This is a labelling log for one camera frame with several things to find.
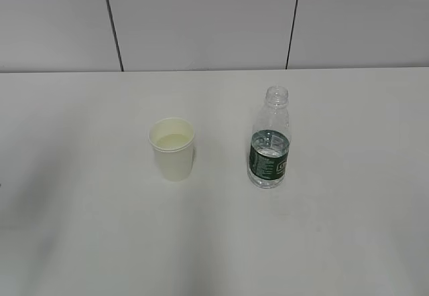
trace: green bottle label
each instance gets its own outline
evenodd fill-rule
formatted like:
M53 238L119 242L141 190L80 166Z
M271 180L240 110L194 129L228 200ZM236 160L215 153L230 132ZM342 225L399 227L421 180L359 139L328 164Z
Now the green bottle label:
M277 136L278 138L288 141L284 135L276 131L261 131L260 133L266 132L269 138L272 139L272 135ZM253 145L250 146L250 156L249 156L249 167L254 175L260 177L264 180L277 180L286 172L286 161L288 159L289 150L282 155L281 157L267 157L260 154Z

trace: plastic water bottle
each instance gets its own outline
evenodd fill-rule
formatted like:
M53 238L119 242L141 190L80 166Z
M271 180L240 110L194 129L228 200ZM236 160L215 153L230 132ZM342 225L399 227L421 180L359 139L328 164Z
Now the plastic water bottle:
M282 86L268 88L265 105L253 125L247 173L264 189L278 186L286 173L291 141L287 105L288 90Z

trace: cup rim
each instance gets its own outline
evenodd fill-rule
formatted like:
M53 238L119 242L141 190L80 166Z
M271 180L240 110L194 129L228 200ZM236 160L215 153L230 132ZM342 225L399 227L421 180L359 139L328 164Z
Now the cup rim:
M189 140L188 142L186 142L185 144L183 144L183 146L178 147L178 148L175 148L175 149L164 149L164 148L158 147L158 146L157 146L154 142L152 142L152 140L150 139L150 133L152 132L152 130L154 129L154 127L155 127L157 124L159 124L159 123L161 123L161 122L164 122L164 121L166 121L166 120L180 120L180 121L185 122L186 124L188 124L188 125L190 126L190 128L192 129L192 136L191 136L190 140ZM192 124L191 124L189 121L187 121L187 120L185 120L185 119L182 119L181 117L166 117L166 118L164 118L164 119L161 119L161 120L156 121L156 122L155 122L155 124L154 124L154 125L152 125L152 127L151 127L151 128L150 128L150 130L149 130L149 133L147 134L147 138L149 139L149 143L151 144L151 146L152 146L156 151L159 151L159 152L174 153L174 152L179 152L179 151L185 150L187 147L189 147L189 146L192 144L192 142L194 141L194 138L195 138L195 130L194 130L194 127L192 126Z

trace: bottle cap opening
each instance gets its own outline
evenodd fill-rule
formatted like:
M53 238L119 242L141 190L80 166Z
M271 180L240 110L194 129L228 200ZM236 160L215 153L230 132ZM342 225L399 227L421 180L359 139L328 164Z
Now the bottle cap opening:
M289 92L283 86L271 86L267 90L265 101L274 106L286 106L289 103Z

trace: white wall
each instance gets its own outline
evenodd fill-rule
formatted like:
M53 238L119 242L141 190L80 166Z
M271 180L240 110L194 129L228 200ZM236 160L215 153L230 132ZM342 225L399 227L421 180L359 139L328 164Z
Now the white wall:
M299 0L289 68L429 65L429 0Z
M119 70L105 0L0 0L0 71Z
M285 68L295 0L110 0L125 70Z

